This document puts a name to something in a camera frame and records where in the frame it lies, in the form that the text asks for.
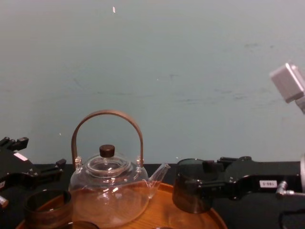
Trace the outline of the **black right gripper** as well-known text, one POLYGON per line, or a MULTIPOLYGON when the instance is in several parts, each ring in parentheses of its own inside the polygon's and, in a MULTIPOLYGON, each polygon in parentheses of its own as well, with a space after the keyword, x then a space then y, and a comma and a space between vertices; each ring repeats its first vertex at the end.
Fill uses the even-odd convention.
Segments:
POLYGON ((257 162, 251 157, 221 157, 204 160, 204 172, 224 172, 224 179, 184 182, 183 197, 229 198, 238 200, 252 193, 275 193, 278 185, 285 182, 294 192, 301 191, 301 165, 299 161, 257 162))

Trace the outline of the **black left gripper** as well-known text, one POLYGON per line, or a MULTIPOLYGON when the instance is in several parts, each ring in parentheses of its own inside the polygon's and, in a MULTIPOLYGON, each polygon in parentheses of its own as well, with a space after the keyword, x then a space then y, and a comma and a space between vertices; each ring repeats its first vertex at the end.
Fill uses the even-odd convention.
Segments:
POLYGON ((36 188, 41 185, 59 181, 66 165, 61 159, 45 168, 38 168, 15 150, 27 148, 29 139, 22 137, 17 140, 4 137, 0 141, 0 190, 22 186, 36 188))

